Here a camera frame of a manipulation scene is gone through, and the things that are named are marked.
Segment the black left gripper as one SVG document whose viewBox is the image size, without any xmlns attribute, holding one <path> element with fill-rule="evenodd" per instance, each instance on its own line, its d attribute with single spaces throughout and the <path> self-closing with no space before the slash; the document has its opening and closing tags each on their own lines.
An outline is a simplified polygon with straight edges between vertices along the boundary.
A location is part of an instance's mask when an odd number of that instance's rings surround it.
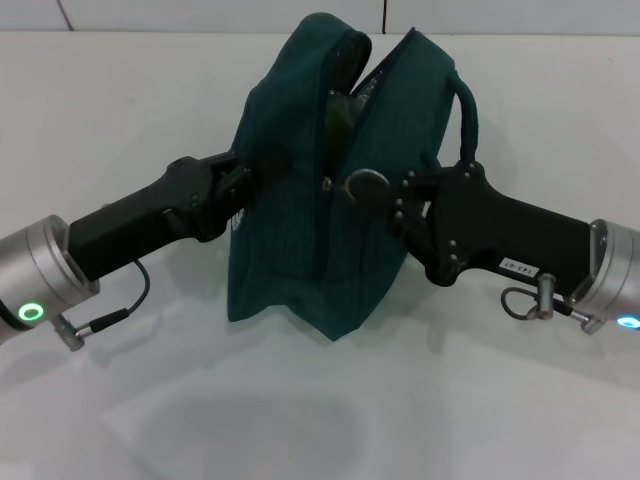
<svg viewBox="0 0 640 480">
<path fill-rule="evenodd" d="M 98 280 L 175 241 L 220 237 L 227 222 L 261 189 L 286 177 L 281 152 L 239 158 L 219 154 L 172 162 L 152 184 L 74 221 L 68 253 L 88 280 Z"/>
</svg>

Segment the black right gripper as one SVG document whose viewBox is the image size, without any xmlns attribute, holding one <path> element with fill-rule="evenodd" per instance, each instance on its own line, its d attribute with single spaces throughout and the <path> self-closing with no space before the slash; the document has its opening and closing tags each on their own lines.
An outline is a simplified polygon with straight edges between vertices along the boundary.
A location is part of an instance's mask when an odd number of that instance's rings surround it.
<svg viewBox="0 0 640 480">
<path fill-rule="evenodd" d="M 590 272 L 586 222 L 499 193 L 481 165 L 410 171 L 396 183 L 359 169 L 348 176 L 348 198 L 356 206 L 392 205 L 391 233 L 439 286 L 482 269 L 529 285 L 548 273 L 558 289 L 575 289 Z M 415 202 L 427 201 L 425 218 Z"/>
</svg>

